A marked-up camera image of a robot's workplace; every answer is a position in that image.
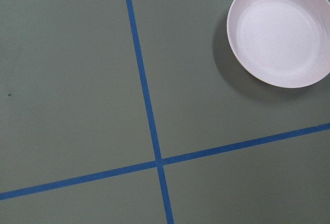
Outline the pink plate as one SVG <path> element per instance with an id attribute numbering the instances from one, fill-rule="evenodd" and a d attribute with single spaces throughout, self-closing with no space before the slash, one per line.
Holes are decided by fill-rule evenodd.
<path id="1" fill-rule="evenodd" d="M 303 88 L 329 74 L 328 0 L 233 0 L 230 47 L 243 68 L 280 88 Z"/>

